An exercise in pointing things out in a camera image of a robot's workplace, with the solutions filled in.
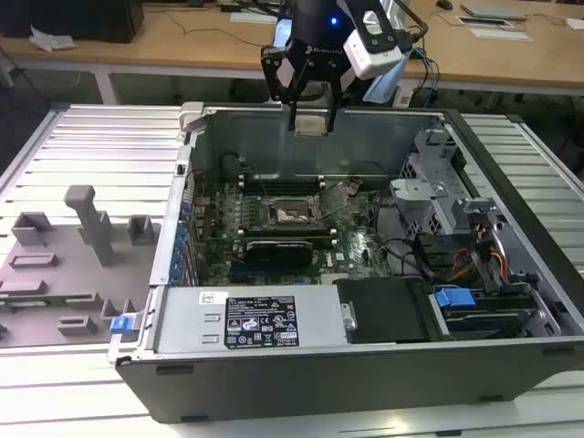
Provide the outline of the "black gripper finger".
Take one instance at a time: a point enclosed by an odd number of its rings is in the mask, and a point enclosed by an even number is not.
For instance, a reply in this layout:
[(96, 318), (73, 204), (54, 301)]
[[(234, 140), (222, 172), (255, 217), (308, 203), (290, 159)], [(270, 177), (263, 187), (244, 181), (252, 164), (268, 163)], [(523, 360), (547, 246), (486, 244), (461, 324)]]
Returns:
[(348, 68), (340, 76), (334, 77), (329, 82), (330, 98), (328, 111), (328, 133), (334, 131), (334, 123), (337, 112), (343, 107), (343, 92), (352, 83), (352, 68)]
[[(262, 47), (262, 69), (272, 100), (280, 101), (290, 108), (288, 130), (296, 127), (297, 104), (308, 83), (310, 59), (306, 54), (306, 44), (287, 44), (285, 47)], [(290, 75), (285, 85), (277, 72), (284, 69)]]

